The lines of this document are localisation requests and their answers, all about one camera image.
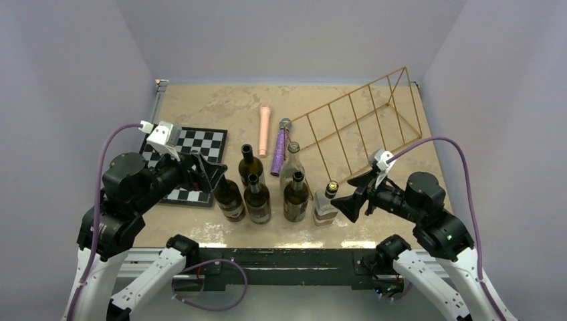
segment white wall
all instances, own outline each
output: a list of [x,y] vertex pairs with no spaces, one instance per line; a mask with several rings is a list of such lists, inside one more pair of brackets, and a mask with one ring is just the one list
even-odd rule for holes
[[[468,156],[485,268],[522,320],[567,315],[566,34],[565,1],[468,0],[422,86],[431,132]],[[470,221],[457,153],[437,147]]]
[[98,151],[155,82],[113,0],[3,1],[0,43],[0,320],[59,320]]
[[116,2],[155,78],[349,83],[423,78],[465,0]]

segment cable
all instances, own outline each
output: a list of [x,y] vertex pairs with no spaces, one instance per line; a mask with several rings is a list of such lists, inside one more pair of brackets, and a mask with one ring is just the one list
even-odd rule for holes
[[248,291],[248,278],[246,277],[246,273],[244,273],[244,270],[242,269],[242,267],[240,267],[240,265],[236,264],[236,262],[231,261],[230,259],[210,259],[209,261],[204,261],[201,262],[199,264],[195,264],[193,266],[188,267],[187,269],[181,271],[181,273],[185,273],[197,268],[200,268],[203,265],[207,265],[207,264],[211,264],[211,263],[215,263],[215,262],[225,262],[225,263],[230,263],[232,265],[234,265],[242,274],[242,278],[244,279],[244,290],[242,291],[242,295],[240,295],[240,298],[238,298],[238,300],[234,301],[232,304],[228,305],[228,306],[224,306],[221,308],[216,308],[213,306],[202,306],[200,304],[188,301],[184,298],[182,298],[179,294],[175,293],[175,289],[173,287],[173,282],[171,282],[171,291],[173,292],[173,297],[176,298],[177,300],[179,300],[181,303],[190,305],[192,307],[201,309],[201,310],[205,310],[205,311],[226,311],[226,310],[230,310],[232,308],[234,308],[235,306],[237,306],[240,302],[242,302],[242,300],[244,299],[244,296],[246,296],[246,291]]
[[461,149],[461,147],[457,144],[457,142],[455,142],[454,140],[447,138],[447,137],[443,137],[443,136],[434,136],[434,137],[429,137],[429,138],[425,138],[422,139],[418,142],[416,142],[415,144],[406,147],[404,150],[402,150],[401,152],[399,152],[398,154],[394,155],[392,158],[387,160],[387,163],[391,163],[392,161],[395,161],[396,159],[402,157],[404,154],[408,153],[410,150],[425,144],[426,142],[431,142],[433,140],[444,140],[445,142],[449,142],[451,143],[459,152],[459,156],[461,157],[461,162],[463,163],[463,170],[465,171],[465,184],[467,185],[467,198],[469,201],[469,209],[471,212],[471,218],[472,218],[472,222],[473,222],[473,229],[475,232],[475,241],[477,244],[477,249],[478,249],[478,259],[477,259],[477,271],[479,274],[479,281],[480,281],[480,286],[482,288],[482,290],[484,291],[484,294],[486,294],[486,297],[488,298],[488,301],[490,302],[490,305],[492,306],[492,308],[496,311],[496,313],[498,314],[498,316],[503,320],[506,321],[506,317],[504,316],[504,313],[500,310],[500,308],[498,307],[498,304],[496,304],[496,301],[494,300],[494,298],[492,297],[492,294],[490,293],[490,291],[488,290],[488,287],[486,286],[486,283],[483,282],[483,270],[482,270],[482,246],[480,243],[480,232],[478,229],[478,223],[477,223],[477,217],[475,214],[475,208],[473,206],[473,194],[471,191],[471,179],[469,176],[469,167],[467,165],[467,160],[465,159],[465,153],[463,152],[463,150]]
[[92,268],[92,264],[94,263],[94,257],[96,255],[96,248],[98,246],[98,233],[99,233],[99,222],[100,222],[100,181],[102,180],[102,165],[104,163],[104,157],[106,156],[106,151],[108,150],[108,146],[112,139],[119,133],[122,132],[124,129],[127,128],[141,128],[141,124],[127,124],[121,127],[118,127],[114,132],[112,132],[102,145],[102,149],[100,150],[100,155],[98,157],[98,165],[96,169],[96,182],[94,185],[94,216],[92,222],[92,241],[90,244],[90,256],[87,262],[87,266],[83,271],[83,275],[79,279],[79,284],[75,289],[75,293],[73,293],[73,298],[71,299],[71,303],[69,304],[69,310],[67,311],[67,320],[73,320],[73,312],[75,311],[75,305],[77,304],[77,300],[79,299],[79,295],[81,294],[82,288],[86,285],[86,280]]
[[201,268],[202,266],[199,266],[199,268],[197,269],[197,281],[203,284],[203,281],[199,278],[199,276],[201,275]]

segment bottle label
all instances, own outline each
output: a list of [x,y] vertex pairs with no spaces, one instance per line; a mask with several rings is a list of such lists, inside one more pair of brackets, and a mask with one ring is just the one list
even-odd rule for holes
[[307,203],[308,201],[304,201],[301,204],[291,204],[289,201],[285,200],[283,202],[283,216],[285,216],[288,221],[301,221],[305,217]]
[[247,205],[248,213],[250,213],[250,218],[255,223],[265,223],[269,221],[271,217],[271,209],[269,203],[266,202],[260,207],[254,207]]
[[236,207],[236,201],[230,202],[228,205],[219,204],[221,211],[226,217],[238,217],[242,210],[244,209],[244,204],[240,203],[240,206]]

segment bottle cap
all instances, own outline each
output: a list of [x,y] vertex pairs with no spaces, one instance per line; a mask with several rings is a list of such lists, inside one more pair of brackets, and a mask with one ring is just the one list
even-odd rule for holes
[[327,194],[335,195],[337,191],[338,191],[338,183],[336,181],[330,181],[329,183],[327,183],[327,188],[325,190]]

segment pink cylinder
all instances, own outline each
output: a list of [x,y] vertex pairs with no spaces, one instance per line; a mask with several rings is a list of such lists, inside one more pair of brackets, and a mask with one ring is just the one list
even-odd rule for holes
[[267,150],[267,132],[269,126],[269,115],[271,108],[269,104],[264,104],[260,107],[260,142],[258,146],[258,154],[260,157],[266,157]]

